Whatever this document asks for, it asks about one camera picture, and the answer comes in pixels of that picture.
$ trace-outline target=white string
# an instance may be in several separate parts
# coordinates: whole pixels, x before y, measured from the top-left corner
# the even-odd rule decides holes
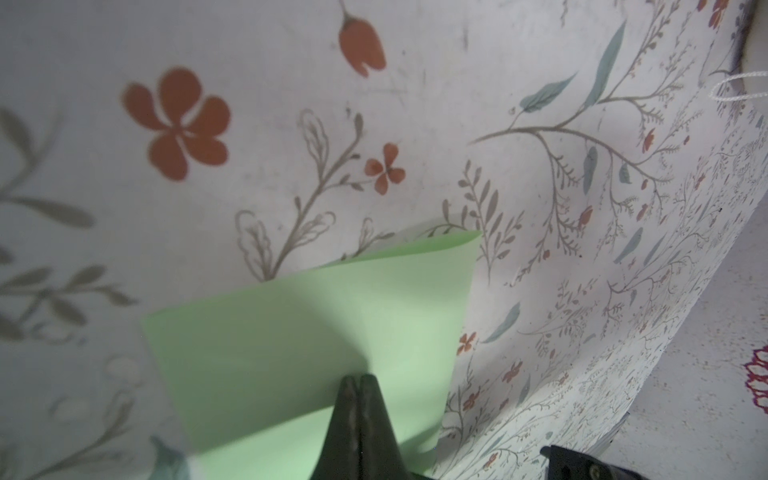
[[[712,87],[712,91],[710,92],[710,98],[715,101],[739,101],[739,100],[750,100],[752,98],[768,97],[768,91],[764,91],[763,93],[759,93],[759,94],[737,95],[736,97],[719,97],[715,95],[715,91],[722,84],[726,84],[729,81],[736,80],[738,78],[747,78],[747,77],[768,77],[768,71],[751,71],[750,73],[740,73],[738,75],[731,75],[730,77],[725,77],[724,80],[718,81],[715,84],[715,86]]]

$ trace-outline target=orange flower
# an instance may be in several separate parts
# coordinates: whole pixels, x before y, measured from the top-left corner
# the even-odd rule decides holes
[[[581,216],[578,218],[578,226],[579,228],[582,228],[589,223],[589,219],[592,218],[592,206],[585,208],[583,212],[581,212]]]
[[[504,378],[502,378],[502,382],[510,383],[513,378],[515,378],[518,373],[520,373],[520,367],[523,365],[522,360],[520,363],[514,364],[512,363],[512,367],[509,369],[508,372],[504,374]]]
[[[123,92],[123,106],[131,118],[142,127],[160,132],[152,140],[147,155],[169,180],[179,181],[187,176],[185,151],[206,165],[221,165],[227,161],[227,146],[215,138],[230,123],[230,109],[224,100],[205,97],[195,118],[183,122],[184,115],[197,105],[202,91],[197,76],[186,68],[176,67],[163,75],[158,97],[170,125],[157,117],[149,88],[132,83]]]
[[[643,215],[645,215],[646,210],[648,210],[648,204],[643,204],[643,207],[640,209],[640,212],[637,213],[637,221],[643,220]]]
[[[472,394],[469,396],[469,398],[467,399],[467,401],[466,401],[466,402],[464,402],[464,411],[465,411],[465,412],[466,412],[467,410],[469,410],[470,408],[472,408],[473,406],[475,406],[475,400],[477,400],[479,396],[480,396],[480,389],[478,389],[478,392],[477,392],[477,393],[472,393]]]
[[[362,18],[351,16],[341,4],[344,21],[339,31],[339,48],[352,68],[368,78],[366,64],[374,70],[386,68],[384,49],[376,30]]]
[[[710,17],[710,27],[717,30],[720,26],[720,22],[725,15],[725,9],[728,7],[728,0],[715,0],[715,5],[712,5],[712,16]]]
[[[472,349],[472,341],[475,340],[475,337],[477,336],[477,332],[472,332],[472,335],[470,335],[469,338],[467,338],[467,334],[465,333],[462,335],[462,338],[458,339],[459,347],[458,351],[456,352],[456,355],[461,355],[462,352],[468,352]]]
[[[647,152],[648,149],[650,149],[650,146],[654,144],[654,130],[656,129],[651,128],[648,135],[645,136],[645,140],[643,141],[643,153]]]
[[[493,462],[495,462],[497,458],[498,458],[498,452],[491,455],[491,458],[489,458],[488,461],[485,463],[485,465],[482,466],[482,469],[488,470],[489,468],[491,468],[491,465],[493,465]]]
[[[385,194],[389,188],[387,177],[394,184],[399,184],[406,178],[405,170],[402,168],[392,168],[392,164],[395,163],[395,159],[399,153],[397,145],[388,143],[384,145],[383,150],[384,165],[382,165],[381,162],[375,158],[371,158],[366,162],[365,169],[366,175],[369,177],[375,177],[376,175],[379,175],[379,178],[376,179],[376,183],[373,185],[373,189],[379,192],[381,195]]]

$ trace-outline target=floral wallpaper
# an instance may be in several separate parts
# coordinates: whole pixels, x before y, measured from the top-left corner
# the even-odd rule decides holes
[[[140,318],[457,230],[432,475],[541,478],[627,411],[768,188],[763,115],[707,98],[747,1],[0,8],[0,480],[204,478]]]

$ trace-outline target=floral pattern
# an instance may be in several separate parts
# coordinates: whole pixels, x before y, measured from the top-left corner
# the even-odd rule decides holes
[[[541,478],[543,445],[627,411],[768,189],[764,118],[707,99],[752,2],[356,2],[338,38],[335,5],[281,5],[8,10],[2,480],[204,478],[138,319],[460,230],[481,248],[431,473]],[[227,165],[183,182],[190,160]]]

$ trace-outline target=green paper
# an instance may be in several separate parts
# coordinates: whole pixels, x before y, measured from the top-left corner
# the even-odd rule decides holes
[[[424,472],[478,235],[418,240],[147,318],[207,477],[309,478],[339,381],[363,372],[379,380],[406,464]]]

